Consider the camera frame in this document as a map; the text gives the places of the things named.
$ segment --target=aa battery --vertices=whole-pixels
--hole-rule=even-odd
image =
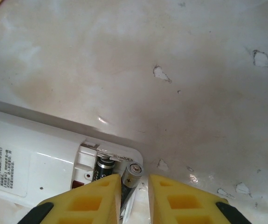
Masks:
[[[126,204],[139,184],[144,174],[142,165],[137,162],[129,162],[121,177],[121,206],[120,213],[125,209]]]
[[[98,157],[92,181],[96,181],[111,175],[113,172],[114,163],[115,161],[111,160],[109,157]]]

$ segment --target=white surface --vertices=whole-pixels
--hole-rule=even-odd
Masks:
[[[120,175],[127,161],[118,158],[143,163],[137,150],[0,112],[0,198],[31,208],[70,190],[73,180],[90,183],[97,152],[115,157]]]
[[[0,224],[17,224],[29,208],[0,199]]]
[[[221,188],[264,224],[268,68],[253,65],[254,50],[268,55],[268,0],[6,0],[0,107],[138,149],[148,173]],[[241,182],[252,197],[235,192]]]

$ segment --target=stain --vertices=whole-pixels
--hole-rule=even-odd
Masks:
[[[156,65],[153,69],[153,75],[156,78],[163,79],[169,83],[172,83],[172,80],[163,72],[162,68]]]
[[[184,8],[184,7],[186,7],[186,3],[185,3],[185,2],[181,2],[181,3],[179,3],[179,6],[180,6],[181,8]]]
[[[186,167],[190,172],[194,172],[194,170],[191,167]]]
[[[169,167],[167,165],[167,163],[165,163],[164,160],[160,159],[160,161],[158,162],[158,165],[157,167],[160,169],[160,170],[163,170],[165,172],[169,171]]]
[[[21,80],[12,88],[14,94],[34,108],[47,106],[50,99],[50,81],[39,75]]]
[[[253,51],[253,64],[258,67],[268,68],[268,55],[259,50]]]
[[[235,186],[235,192],[251,196],[250,189],[243,182],[240,182]]]
[[[227,198],[229,198],[229,199],[235,199],[235,197],[234,197],[233,195],[227,193],[227,192],[224,191],[222,188],[219,188],[219,189],[217,190],[217,193],[220,194],[220,195],[223,195],[223,196],[225,196],[225,197],[227,197]]]

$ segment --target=battery compartment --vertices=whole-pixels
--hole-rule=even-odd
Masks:
[[[120,174],[120,176],[123,175],[128,162],[135,161],[143,164],[141,154],[135,149],[87,137],[79,147],[78,156],[76,157],[74,164],[71,188],[92,182],[97,158],[102,156],[109,157],[111,160],[115,161],[113,174]],[[131,196],[125,210],[121,214],[121,217],[123,217],[123,224],[129,219],[135,193],[136,191]]]

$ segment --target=black battery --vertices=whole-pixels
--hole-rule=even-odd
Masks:
[[[125,209],[128,200],[134,193],[143,174],[144,174],[144,169],[137,162],[129,162],[128,165],[126,166],[124,174],[121,177],[120,214]]]
[[[92,181],[96,181],[98,179],[111,175],[114,165],[115,161],[107,157],[98,157]]]

